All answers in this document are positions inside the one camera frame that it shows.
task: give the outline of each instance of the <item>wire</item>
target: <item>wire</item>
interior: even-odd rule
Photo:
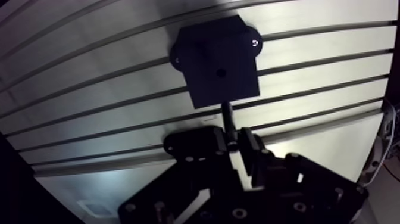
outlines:
[[[382,167],[383,162],[384,162],[384,160],[386,159],[386,156],[388,155],[388,152],[389,152],[389,150],[390,150],[390,148],[391,148],[391,146],[392,146],[393,138],[395,137],[395,128],[396,128],[397,111],[396,111],[395,107],[394,107],[386,98],[384,98],[384,100],[385,100],[385,101],[390,105],[390,107],[392,108],[392,112],[393,112],[392,132],[391,132],[391,135],[390,135],[389,143],[388,143],[388,145],[387,145],[387,147],[386,147],[386,150],[385,150],[385,153],[383,154],[383,157],[382,157],[382,159],[381,159],[381,161],[380,161],[380,163],[379,163],[379,165],[378,165],[378,168],[377,168],[376,171],[374,172],[374,175],[372,176],[371,180],[370,180],[368,183],[364,184],[364,186],[368,186],[369,184],[372,183],[372,181],[374,181],[376,175],[378,174],[378,171],[379,171],[380,167]]]
[[[396,181],[400,182],[400,178],[398,178],[396,175],[392,173],[392,171],[389,170],[389,168],[384,164],[383,167],[389,172],[389,174],[396,179]]]

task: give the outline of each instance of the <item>cable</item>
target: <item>cable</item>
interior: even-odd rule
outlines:
[[[384,98],[384,100],[390,105],[390,107],[392,108],[392,112],[393,112],[392,133],[390,135],[389,143],[388,143],[385,153],[383,154],[383,157],[378,165],[378,168],[375,170],[374,175],[372,176],[371,180],[368,183],[364,184],[364,186],[368,186],[369,184],[372,183],[372,181],[374,181],[376,175],[378,174],[380,167],[383,165],[383,162],[386,159],[386,156],[388,155],[388,152],[392,146],[393,138],[395,137],[397,111],[396,111],[395,107],[386,98]]]
[[[392,173],[392,171],[389,170],[389,168],[384,164],[383,167],[389,172],[389,174],[396,179],[400,183],[400,178],[398,178],[396,175]]]

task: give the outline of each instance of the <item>hole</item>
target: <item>hole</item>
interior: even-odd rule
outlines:
[[[237,219],[244,219],[247,216],[247,211],[245,209],[234,209],[232,211],[232,216],[237,218]]]
[[[225,69],[218,69],[216,74],[218,77],[224,78],[226,76],[226,71],[225,71]]]
[[[304,203],[296,202],[293,207],[295,210],[300,211],[301,213],[305,213],[307,206]]]
[[[297,177],[297,183],[301,183],[303,181],[303,174],[299,173],[299,176]]]

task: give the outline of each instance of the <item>screw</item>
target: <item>screw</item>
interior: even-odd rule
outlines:
[[[305,213],[305,210],[307,209],[307,206],[302,202],[296,202],[293,207],[296,211],[300,211],[301,213]]]
[[[251,43],[253,44],[253,46],[257,46],[258,45],[258,40],[252,40]]]
[[[192,161],[194,161],[194,158],[188,156],[188,157],[185,158],[185,160],[186,160],[187,162],[192,162]]]
[[[132,212],[133,210],[136,209],[136,205],[134,204],[126,204],[125,209],[127,212]]]

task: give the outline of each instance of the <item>black plastic part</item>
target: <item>black plastic part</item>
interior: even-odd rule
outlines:
[[[261,35],[237,15],[183,27],[170,52],[195,108],[258,96]]]

